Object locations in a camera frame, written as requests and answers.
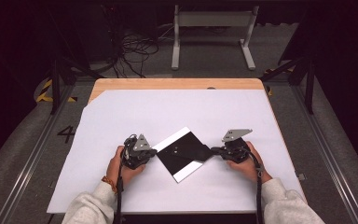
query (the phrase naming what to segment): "metal rail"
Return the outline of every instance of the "metal rail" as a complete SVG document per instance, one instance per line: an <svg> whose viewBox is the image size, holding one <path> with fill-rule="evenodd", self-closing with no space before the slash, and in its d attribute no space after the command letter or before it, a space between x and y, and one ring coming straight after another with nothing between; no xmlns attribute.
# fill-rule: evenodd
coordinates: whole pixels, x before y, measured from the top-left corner
<svg viewBox="0 0 358 224"><path fill-rule="evenodd" d="M8 223L11 216L16 209L23 192L25 191L33 173L36 165L39 163L40 157L42 156L47 142L48 137L50 136L51 130L54 127L58 117L60 116L62 109L66 103L65 99L68 99L72 90L73 86L65 86L62 93L61 104L57 108L57 111L54 115L50 115L48 121L43 128L42 133L40 134L33 151L31 152L27 162L25 163L24 167L22 168L19 177L17 178L16 183L14 184L13 189L11 190L7 200L0 211L0 224L1 223Z"/></svg>
<svg viewBox="0 0 358 224"><path fill-rule="evenodd" d="M342 198L342 201L345 204L345 207L348 210L349 215L353 223L358 223L358 203L354 198L354 195L351 192L350 186L348 185L345 175L341 172L337 161L330 149L330 146L327 144L327 141L324 138L322 130L318 124L318 121L313 115L310 115L308 109L304 104L304 95L301 89L298 86L292 86L292 91L296 97L298 104L301 107L301 110L306 115L308 123L312 128L313 133L315 134L316 140L319 144L319 152L322 155L325 165L337 187L338 193Z"/></svg>

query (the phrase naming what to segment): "wrist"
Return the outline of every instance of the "wrist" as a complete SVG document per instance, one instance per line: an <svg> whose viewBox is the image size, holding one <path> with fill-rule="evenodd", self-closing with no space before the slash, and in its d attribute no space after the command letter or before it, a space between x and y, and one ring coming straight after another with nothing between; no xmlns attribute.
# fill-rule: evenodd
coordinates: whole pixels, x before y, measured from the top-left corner
<svg viewBox="0 0 358 224"><path fill-rule="evenodd" d="M110 179L109 177L107 177L106 175L103 176L102 181L109 184L112 188L112 191L117 194L117 185L116 185L116 180L113 181L112 179Z"/></svg>
<svg viewBox="0 0 358 224"><path fill-rule="evenodd" d="M113 184L117 184L117 175L106 174L106 177L112 181Z"/></svg>
<svg viewBox="0 0 358 224"><path fill-rule="evenodd" d="M264 184L270 179L272 179L272 176L270 176L269 173L267 173L267 171L264 171L263 174L261 175L261 183Z"/></svg>

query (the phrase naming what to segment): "white metal stand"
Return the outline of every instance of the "white metal stand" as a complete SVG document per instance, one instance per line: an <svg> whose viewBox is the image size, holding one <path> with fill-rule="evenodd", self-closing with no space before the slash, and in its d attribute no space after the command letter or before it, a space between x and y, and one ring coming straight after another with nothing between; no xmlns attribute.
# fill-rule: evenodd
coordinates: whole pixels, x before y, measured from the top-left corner
<svg viewBox="0 0 358 224"><path fill-rule="evenodd" d="M179 11L179 6L175 6L174 12L174 42L172 53L172 70L179 69L180 52L180 26L246 26L246 37L240 40L243 55L250 70L255 70L249 41L255 26L258 7L253 11Z"/></svg>

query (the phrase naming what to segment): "black curtain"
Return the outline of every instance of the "black curtain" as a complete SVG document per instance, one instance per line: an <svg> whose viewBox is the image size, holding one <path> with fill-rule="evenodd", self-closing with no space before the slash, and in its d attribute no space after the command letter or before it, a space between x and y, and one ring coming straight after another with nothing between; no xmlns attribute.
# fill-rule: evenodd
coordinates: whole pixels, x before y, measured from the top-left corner
<svg viewBox="0 0 358 224"><path fill-rule="evenodd" d="M358 2L341 2L330 13L339 22L318 50L316 76L358 154Z"/></svg>
<svg viewBox="0 0 358 224"><path fill-rule="evenodd" d="M35 107L34 90L48 74L50 61L33 22L18 1L0 1L0 148Z"/></svg>

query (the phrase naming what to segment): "metal bracket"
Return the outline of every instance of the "metal bracket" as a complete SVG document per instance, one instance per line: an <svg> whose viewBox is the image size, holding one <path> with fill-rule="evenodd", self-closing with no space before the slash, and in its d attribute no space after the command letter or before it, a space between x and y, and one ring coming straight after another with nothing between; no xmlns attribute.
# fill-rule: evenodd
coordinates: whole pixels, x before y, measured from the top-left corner
<svg viewBox="0 0 358 224"><path fill-rule="evenodd" d="M240 137L251 133L252 129L232 129L228 130L226 135L223 137L222 142L231 142L239 139Z"/></svg>
<svg viewBox="0 0 358 224"><path fill-rule="evenodd" d="M144 137L144 135L141 133L139 135L138 140L135 143L135 146L133 147L134 151L143 151L143 150L150 150L153 149L150 147L149 143L147 142L146 138Z"/></svg>

